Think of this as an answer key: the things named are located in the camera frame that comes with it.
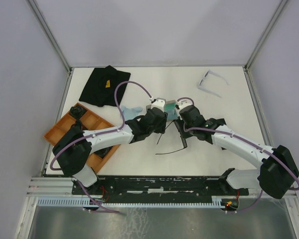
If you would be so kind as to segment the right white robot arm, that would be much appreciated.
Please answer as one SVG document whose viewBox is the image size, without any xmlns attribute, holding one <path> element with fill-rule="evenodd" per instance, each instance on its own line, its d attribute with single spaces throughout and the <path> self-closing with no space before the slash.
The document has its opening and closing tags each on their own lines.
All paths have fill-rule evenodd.
<svg viewBox="0 0 299 239">
<path fill-rule="evenodd" d="M 257 189 L 281 199 L 287 191 L 299 190 L 299 170 L 288 148 L 248 140 L 230 129 L 224 119 L 205 119 L 193 104 L 182 102 L 176 109 L 185 135 L 228 150 L 254 166 L 226 170 L 218 183 L 223 194 L 230 195 L 236 189 Z"/>
</svg>

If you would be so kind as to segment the grey glasses case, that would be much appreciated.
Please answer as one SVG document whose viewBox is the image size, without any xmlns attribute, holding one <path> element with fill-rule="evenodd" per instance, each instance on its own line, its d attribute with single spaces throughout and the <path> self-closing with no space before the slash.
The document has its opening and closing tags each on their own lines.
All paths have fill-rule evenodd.
<svg viewBox="0 0 299 239">
<path fill-rule="evenodd" d="M 150 108 L 150 105 L 146 106 L 146 111 L 148 111 Z M 167 122 L 173 121 L 177 119 L 177 112 L 176 112 L 176 101 L 166 101 L 164 112 L 167 113 Z"/>
</svg>

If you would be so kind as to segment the black sunglasses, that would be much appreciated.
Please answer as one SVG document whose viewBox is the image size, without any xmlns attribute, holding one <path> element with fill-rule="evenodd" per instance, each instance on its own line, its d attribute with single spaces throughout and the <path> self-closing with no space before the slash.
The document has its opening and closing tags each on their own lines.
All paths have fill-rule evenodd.
<svg viewBox="0 0 299 239">
<path fill-rule="evenodd" d="M 183 139 L 177 123 L 177 120 L 172 120 L 171 122 L 167 123 L 167 125 L 165 126 L 165 132 L 160 134 L 156 144 L 159 144 L 162 136 L 165 133 L 172 133 L 172 139 L 167 139 L 167 141 L 162 146 L 162 152 L 156 152 L 155 155 L 172 154 L 187 148 L 187 143 L 185 143 L 185 139 Z"/>
</svg>

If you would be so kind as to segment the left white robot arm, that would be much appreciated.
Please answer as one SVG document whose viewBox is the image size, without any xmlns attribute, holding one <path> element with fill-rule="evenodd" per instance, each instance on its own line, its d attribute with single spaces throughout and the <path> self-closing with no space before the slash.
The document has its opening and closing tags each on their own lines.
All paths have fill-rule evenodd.
<svg viewBox="0 0 299 239">
<path fill-rule="evenodd" d="M 143 141 L 152 133 L 164 133 L 166 122 L 167 113 L 154 107 L 144 116 L 126 121 L 123 128 L 82 130 L 73 126 L 54 146 L 54 160 L 64 176 L 74 177 L 85 191 L 96 194 L 100 190 L 100 181 L 97 173 L 88 166 L 88 157 L 100 149 Z"/>
</svg>

